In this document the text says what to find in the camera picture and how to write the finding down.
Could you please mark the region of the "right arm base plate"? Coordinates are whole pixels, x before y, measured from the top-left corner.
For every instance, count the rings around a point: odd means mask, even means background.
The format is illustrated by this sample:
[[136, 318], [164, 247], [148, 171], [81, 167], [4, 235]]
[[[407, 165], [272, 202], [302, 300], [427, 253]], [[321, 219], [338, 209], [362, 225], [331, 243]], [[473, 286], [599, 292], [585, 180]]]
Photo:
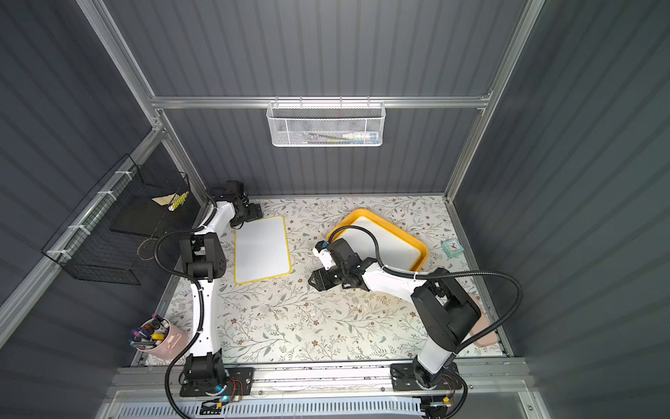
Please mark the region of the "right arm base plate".
[[436, 375], [425, 374], [418, 363], [393, 363], [389, 370], [396, 392], [444, 390], [450, 393], [463, 387], [458, 379], [458, 367], [453, 362]]

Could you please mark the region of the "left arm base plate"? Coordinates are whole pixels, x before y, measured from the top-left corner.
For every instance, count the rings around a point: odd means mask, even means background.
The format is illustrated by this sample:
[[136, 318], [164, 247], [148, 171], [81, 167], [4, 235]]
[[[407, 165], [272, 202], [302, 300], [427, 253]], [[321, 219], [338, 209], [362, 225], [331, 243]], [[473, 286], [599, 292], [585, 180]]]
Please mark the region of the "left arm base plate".
[[180, 376], [181, 397], [248, 396], [254, 368], [225, 368], [217, 372], [184, 371]]

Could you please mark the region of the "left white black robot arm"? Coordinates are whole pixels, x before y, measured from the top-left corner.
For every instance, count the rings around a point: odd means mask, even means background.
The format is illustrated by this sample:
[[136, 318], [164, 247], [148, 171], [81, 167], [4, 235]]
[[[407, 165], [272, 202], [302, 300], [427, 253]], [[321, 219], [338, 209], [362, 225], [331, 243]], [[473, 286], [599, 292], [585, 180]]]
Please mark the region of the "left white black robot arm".
[[[176, 356], [184, 358], [181, 386], [197, 396], [219, 395], [230, 387], [233, 380], [223, 364], [221, 344], [214, 325], [216, 309], [216, 281], [227, 270], [221, 239], [228, 228], [240, 229], [245, 223], [263, 216], [259, 204], [253, 204], [239, 181], [228, 181], [222, 186], [206, 190], [208, 201], [204, 221], [191, 230], [171, 231], [158, 238], [154, 260], [165, 272], [186, 279], [190, 283], [193, 303], [193, 336], [187, 347]], [[181, 270], [162, 263], [159, 251], [171, 237], [178, 241]]]

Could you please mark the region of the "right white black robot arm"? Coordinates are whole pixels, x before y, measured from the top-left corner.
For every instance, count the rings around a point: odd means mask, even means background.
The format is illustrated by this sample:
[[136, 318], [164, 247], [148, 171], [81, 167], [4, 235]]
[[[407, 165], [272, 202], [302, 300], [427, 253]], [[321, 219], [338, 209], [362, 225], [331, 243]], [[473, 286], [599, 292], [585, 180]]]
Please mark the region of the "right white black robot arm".
[[[412, 304], [427, 333], [422, 350], [413, 360], [413, 376], [422, 389], [436, 387], [447, 366], [462, 350], [500, 328], [521, 306], [522, 285], [507, 273], [485, 270], [450, 272], [444, 268], [432, 272], [403, 271], [382, 262], [380, 244], [372, 232], [360, 226], [347, 225], [336, 229], [333, 234], [342, 230], [358, 230], [368, 235], [373, 241], [375, 256], [363, 259], [345, 239], [330, 235], [313, 247], [313, 254], [322, 267], [312, 272], [308, 284], [319, 292], [341, 286], [343, 289], [384, 293]], [[516, 297], [499, 319], [472, 335], [470, 332], [482, 317], [482, 311], [458, 279], [477, 276], [510, 282], [516, 290]]]

